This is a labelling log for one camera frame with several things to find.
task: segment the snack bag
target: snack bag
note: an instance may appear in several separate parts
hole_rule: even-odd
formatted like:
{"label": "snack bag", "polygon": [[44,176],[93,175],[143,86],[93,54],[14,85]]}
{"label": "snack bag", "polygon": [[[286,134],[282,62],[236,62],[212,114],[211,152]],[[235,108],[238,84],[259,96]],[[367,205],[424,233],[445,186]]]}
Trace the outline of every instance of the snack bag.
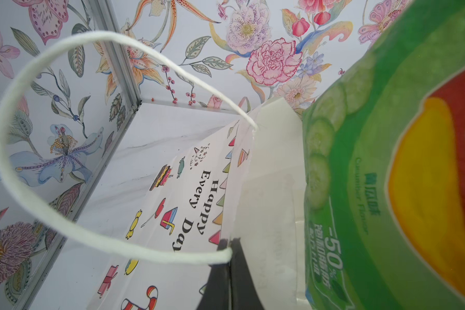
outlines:
{"label": "snack bag", "polygon": [[465,309],[465,0],[415,0],[304,113],[314,309]]}

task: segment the gift bag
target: gift bag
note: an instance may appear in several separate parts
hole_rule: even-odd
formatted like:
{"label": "gift bag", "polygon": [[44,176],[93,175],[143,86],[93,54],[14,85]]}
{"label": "gift bag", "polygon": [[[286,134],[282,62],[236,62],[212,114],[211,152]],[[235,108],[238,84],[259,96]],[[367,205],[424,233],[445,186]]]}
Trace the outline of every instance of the gift bag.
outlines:
{"label": "gift bag", "polygon": [[415,0],[304,142],[312,307],[465,309],[465,1]]}
{"label": "gift bag", "polygon": [[[298,231],[295,223],[303,220],[301,121],[282,98],[249,115],[257,132],[239,119],[163,165],[141,209],[128,210],[135,218],[125,238],[152,249],[197,253],[236,238],[247,267],[230,277],[249,270],[248,289],[265,309],[294,308],[297,259],[303,259],[303,223]],[[229,286],[208,283],[210,272],[208,265],[114,257],[88,310],[196,309],[207,286]],[[299,275],[303,294],[303,270]]]}

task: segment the party flag bunting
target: party flag bunting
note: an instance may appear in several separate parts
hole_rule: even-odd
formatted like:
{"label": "party flag bunting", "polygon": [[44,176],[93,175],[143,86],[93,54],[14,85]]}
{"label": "party flag bunting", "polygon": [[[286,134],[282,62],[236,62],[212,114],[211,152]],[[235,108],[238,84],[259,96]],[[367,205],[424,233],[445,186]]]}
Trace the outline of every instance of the party flag bunting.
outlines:
{"label": "party flag bunting", "polygon": [[210,237],[210,239],[208,239],[208,241],[213,243],[214,245],[218,245],[220,240],[221,240],[221,231],[216,232]]}
{"label": "party flag bunting", "polygon": [[226,177],[224,182],[222,182],[221,186],[219,186],[219,189],[226,189],[227,184],[228,184],[228,178]]}
{"label": "party flag bunting", "polygon": [[212,221],[214,224],[222,225],[222,213],[223,213],[223,212],[221,212],[221,214],[219,214],[219,216],[217,216],[217,217]]}
{"label": "party flag bunting", "polygon": [[217,202],[217,205],[218,205],[218,206],[221,206],[221,207],[224,207],[224,200],[225,200],[225,198],[226,198],[226,194],[224,194],[224,195],[222,196],[221,200],[219,200],[219,201]]}
{"label": "party flag bunting", "polygon": [[205,294],[205,289],[206,288],[207,288],[207,283],[205,283],[205,285],[200,288],[199,292],[200,292],[201,295]]}
{"label": "party flag bunting", "polygon": [[230,166],[231,166],[231,163],[229,163],[222,172],[229,173]]}
{"label": "party flag bunting", "polygon": [[246,152],[244,149],[241,149],[241,152],[239,154],[239,159],[237,161],[238,167],[248,158],[248,154],[249,152]]}

